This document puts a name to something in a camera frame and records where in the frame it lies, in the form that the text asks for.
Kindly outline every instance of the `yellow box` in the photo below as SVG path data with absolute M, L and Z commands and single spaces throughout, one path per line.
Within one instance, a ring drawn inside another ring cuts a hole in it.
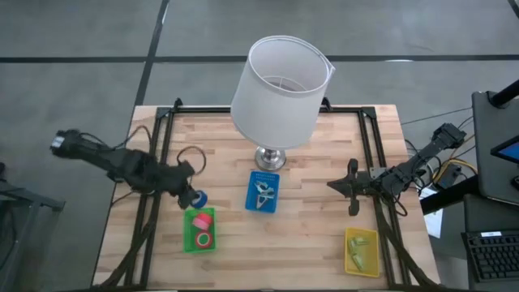
M 365 245 L 354 244 L 354 250 L 350 240 L 367 241 Z M 379 271 L 379 234 L 376 230 L 363 230 L 358 228 L 346 228 L 344 236 L 345 260 L 344 269 L 347 273 L 359 276 L 378 277 Z M 363 270 L 357 268 L 352 256 L 357 254 L 362 260 Z

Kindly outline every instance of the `yellow package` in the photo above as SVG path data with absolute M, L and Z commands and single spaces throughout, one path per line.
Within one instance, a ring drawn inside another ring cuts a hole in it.
M 344 239 L 345 271 L 353 275 L 378 277 L 380 275 L 378 232 L 346 228 Z

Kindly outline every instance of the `green box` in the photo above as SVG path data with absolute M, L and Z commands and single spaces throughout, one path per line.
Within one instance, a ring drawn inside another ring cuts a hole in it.
M 212 244 L 208 248 L 198 248 L 195 240 L 196 235 L 201 231 L 200 228 L 193 225 L 193 219 L 200 213 L 206 213 L 212 217 L 212 224 L 209 226 L 208 232 L 212 235 Z M 214 208 L 189 209 L 184 213 L 184 252 L 200 253 L 214 251 L 217 249 L 217 216 Z

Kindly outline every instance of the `red object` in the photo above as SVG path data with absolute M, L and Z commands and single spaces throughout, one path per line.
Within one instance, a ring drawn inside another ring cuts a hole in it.
M 212 224 L 212 217 L 206 213 L 200 213 L 193 219 L 193 225 L 201 230 L 208 230 Z
M 201 243 L 200 242 L 200 239 L 204 236 L 204 235 L 207 235 L 208 237 L 208 241 L 206 243 Z M 212 235 L 207 232 L 207 231 L 200 231 L 197 235 L 196 235 L 196 239 L 195 239 L 195 244 L 198 248 L 208 248 L 211 246 L 212 244 Z

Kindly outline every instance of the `blue tape roll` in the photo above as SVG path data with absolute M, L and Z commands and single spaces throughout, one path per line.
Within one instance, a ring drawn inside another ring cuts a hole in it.
M 191 207 L 202 208 L 208 202 L 208 195 L 205 191 L 196 191 L 196 198 L 191 201 Z

